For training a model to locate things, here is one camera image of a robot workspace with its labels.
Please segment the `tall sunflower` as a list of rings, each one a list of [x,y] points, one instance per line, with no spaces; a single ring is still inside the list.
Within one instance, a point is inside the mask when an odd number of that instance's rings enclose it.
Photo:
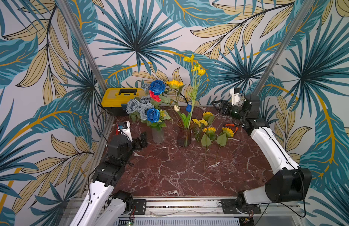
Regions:
[[[204,112],[202,115],[202,119],[205,119],[208,122],[208,125],[212,125],[215,120],[215,116],[211,112]]]

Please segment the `tall yellow blossom stem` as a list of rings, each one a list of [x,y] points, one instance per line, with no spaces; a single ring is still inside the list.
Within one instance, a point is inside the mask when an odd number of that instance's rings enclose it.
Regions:
[[[193,109],[195,106],[195,102],[197,99],[197,93],[198,93],[198,89],[200,86],[200,80],[201,77],[206,73],[206,70],[203,68],[202,65],[200,65],[196,60],[195,60],[195,55],[192,54],[190,57],[185,57],[184,58],[185,62],[191,63],[191,87],[192,90],[191,92],[189,92],[189,96],[191,98],[191,107],[190,107],[190,111],[186,117],[185,120],[185,128],[186,129],[190,129],[191,127],[191,118],[192,118],[192,114],[193,114]]]

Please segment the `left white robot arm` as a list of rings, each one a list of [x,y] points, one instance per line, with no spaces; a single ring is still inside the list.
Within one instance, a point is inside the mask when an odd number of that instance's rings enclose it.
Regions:
[[[115,135],[107,144],[107,153],[95,168],[85,200],[71,222],[72,226],[113,226],[123,214],[135,210],[133,196],[124,191],[112,193],[136,150],[148,146],[147,133],[130,140],[129,135]]]

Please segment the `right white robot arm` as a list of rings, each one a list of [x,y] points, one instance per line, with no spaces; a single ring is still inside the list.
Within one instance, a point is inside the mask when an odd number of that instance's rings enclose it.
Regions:
[[[234,208],[247,213],[259,204],[305,201],[312,173],[296,163],[280,145],[267,121],[260,116],[257,96],[234,94],[232,102],[212,101],[212,106],[224,115],[238,119],[241,127],[257,143],[273,172],[264,186],[238,192]]]

